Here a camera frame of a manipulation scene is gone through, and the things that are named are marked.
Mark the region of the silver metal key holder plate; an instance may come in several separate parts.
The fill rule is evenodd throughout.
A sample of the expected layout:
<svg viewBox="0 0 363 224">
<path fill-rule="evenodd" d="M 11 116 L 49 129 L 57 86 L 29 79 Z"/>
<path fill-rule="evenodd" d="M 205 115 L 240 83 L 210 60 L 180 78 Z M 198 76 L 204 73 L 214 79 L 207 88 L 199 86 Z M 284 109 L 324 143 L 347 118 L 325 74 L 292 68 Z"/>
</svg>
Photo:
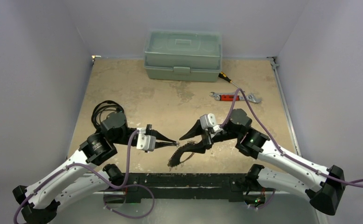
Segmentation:
<svg viewBox="0 0 363 224">
<path fill-rule="evenodd" d="M 190 155 L 184 160 L 182 160 L 182 155 L 184 153 L 188 153 L 188 149 L 195 146 L 196 144 L 196 141 L 188 141 L 186 144 L 178 147 L 174 154 L 171 156 L 171 158 L 168 160 L 167 166 L 169 167 L 169 171 L 191 159 L 194 156 L 195 152 L 190 152 Z"/>
</svg>

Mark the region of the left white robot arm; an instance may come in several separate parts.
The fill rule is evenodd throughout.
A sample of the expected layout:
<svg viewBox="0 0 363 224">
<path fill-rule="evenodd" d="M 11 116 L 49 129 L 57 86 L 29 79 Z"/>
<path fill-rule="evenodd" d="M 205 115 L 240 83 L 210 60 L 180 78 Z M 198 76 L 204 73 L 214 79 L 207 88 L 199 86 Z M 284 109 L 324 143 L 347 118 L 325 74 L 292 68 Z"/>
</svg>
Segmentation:
<svg viewBox="0 0 363 224">
<path fill-rule="evenodd" d="M 103 190 L 116 191 L 129 187 L 130 167 L 121 171 L 107 160 L 117 154 L 117 145 L 127 147 L 126 162 L 130 162 L 133 147 L 151 152 L 162 147 L 176 146 L 151 125 L 131 128 L 122 111 L 114 111 L 97 123 L 96 131 L 59 167 L 29 186 L 13 189 L 18 203 L 13 222 L 22 215 L 27 224 L 47 224 L 60 209 L 89 194 Z"/>
</svg>

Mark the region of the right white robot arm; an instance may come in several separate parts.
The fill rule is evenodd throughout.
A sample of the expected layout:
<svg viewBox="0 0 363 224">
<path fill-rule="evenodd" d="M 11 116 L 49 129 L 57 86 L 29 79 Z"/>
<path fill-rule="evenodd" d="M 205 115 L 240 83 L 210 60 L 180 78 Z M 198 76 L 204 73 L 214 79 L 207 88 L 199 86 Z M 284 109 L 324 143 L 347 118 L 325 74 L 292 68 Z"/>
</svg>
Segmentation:
<svg viewBox="0 0 363 224">
<path fill-rule="evenodd" d="M 240 185 L 247 191 L 276 189 L 307 200 L 316 210 L 333 216 L 345 191 L 343 170 L 315 164 L 276 146 L 269 136 L 251 126 L 252 119 L 243 109 L 233 109 L 224 126 L 216 122 L 212 113 L 202 115 L 181 140 L 201 136 L 201 141 L 182 149 L 182 152 L 203 154 L 214 143 L 236 139 L 236 149 L 244 156 L 272 164 L 282 170 L 273 171 L 253 164 Z"/>
</svg>

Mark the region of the silver open-end wrench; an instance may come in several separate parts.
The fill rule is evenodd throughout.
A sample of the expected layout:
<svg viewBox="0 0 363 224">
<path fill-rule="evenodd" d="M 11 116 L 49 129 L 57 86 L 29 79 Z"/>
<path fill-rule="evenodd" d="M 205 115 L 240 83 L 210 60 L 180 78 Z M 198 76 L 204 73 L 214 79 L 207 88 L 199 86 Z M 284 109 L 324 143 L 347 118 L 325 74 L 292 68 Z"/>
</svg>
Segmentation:
<svg viewBox="0 0 363 224">
<path fill-rule="evenodd" d="M 220 98 L 219 97 L 220 95 L 233 95 L 234 93 L 235 92 L 228 92 L 228 93 L 224 93 L 224 92 L 223 93 L 221 93 L 221 92 L 220 93 L 219 92 L 210 92 L 209 93 L 209 96 L 210 97 L 213 97 L 213 98 Z"/>
</svg>

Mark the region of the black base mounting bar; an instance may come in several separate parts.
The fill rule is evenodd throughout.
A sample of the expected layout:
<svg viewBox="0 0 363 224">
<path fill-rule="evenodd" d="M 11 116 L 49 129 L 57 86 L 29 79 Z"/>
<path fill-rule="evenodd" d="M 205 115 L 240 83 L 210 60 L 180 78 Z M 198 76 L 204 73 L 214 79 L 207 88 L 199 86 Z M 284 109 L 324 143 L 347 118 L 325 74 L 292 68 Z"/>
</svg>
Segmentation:
<svg viewBox="0 0 363 224">
<path fill-rule="evenodd" d="M 152 197 L 254 203 L 255 199 L 248 195 L 250 192 L 264 192 L 269 196 L 273 191 L 249 181 L 244 173 L 130 173 L 126 185 L 119 192 L 127 203 L 140 203 Z"/>
</svg>

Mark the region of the black yellow screwdriver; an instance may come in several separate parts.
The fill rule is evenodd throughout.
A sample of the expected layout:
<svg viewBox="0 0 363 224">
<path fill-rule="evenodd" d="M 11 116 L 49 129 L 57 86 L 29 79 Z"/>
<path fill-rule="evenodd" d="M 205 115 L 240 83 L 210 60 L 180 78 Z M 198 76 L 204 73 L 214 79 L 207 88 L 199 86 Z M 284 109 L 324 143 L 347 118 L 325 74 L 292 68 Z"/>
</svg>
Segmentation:
<svg viewBox="0 0 363 224">
<path fill-rule="evenodd" d="M 230 84 L 232 84 L 232 85 L 234 85 L 235 87 L 236 87 L 236 90 L 237 89 L 240 89 L 240 87 L 237 85 L 237 84 L 235 84 L 234 82 L 233 82 L 233 80 L 232 79 L 230 79 L 224 72 L 220 72 L 219 74 L 218 74 L 218 77 L 219 78 L 221 78 L 221 79 L 223 79 L 223 80 L 225 80 L 226 82 L 228 82 L 228 83 L 230 83 Z"/>
</svg>

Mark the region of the green plastic toolbox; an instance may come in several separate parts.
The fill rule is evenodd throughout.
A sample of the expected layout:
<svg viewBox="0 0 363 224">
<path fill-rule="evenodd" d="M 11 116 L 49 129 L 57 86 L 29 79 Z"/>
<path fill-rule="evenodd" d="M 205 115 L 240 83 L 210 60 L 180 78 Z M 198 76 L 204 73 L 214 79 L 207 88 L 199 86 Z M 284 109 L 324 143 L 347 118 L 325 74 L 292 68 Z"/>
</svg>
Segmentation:
<svg viewBox="0 0 363 224">
<path fill-rule="evenodd" d="M 222 57 L 219 33 L 152 30 L 145 42 L 144 68 L 150 79 L 215 82 Z"/>
</svg>

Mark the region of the red handled adjustable wrench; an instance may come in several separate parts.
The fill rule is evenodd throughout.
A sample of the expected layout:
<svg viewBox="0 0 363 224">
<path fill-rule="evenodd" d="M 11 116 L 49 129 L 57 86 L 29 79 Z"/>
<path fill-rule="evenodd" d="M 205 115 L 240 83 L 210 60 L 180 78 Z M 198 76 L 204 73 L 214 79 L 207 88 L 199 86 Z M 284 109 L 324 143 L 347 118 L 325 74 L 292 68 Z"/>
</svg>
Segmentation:
<svg viewBox="0 0 363 224">
<path fill-rule="evenodd" d="M 256 98 L 253 94 L 248 94 L 246 96 L 243 95 L 220 95 L 220 98 L 214 98 L 217 101 L 233 101 L 235 98 L 236 101 L 248 100 L 252 103 L 258 104 L 261 102 L 261 99 Z"/>
</svg>

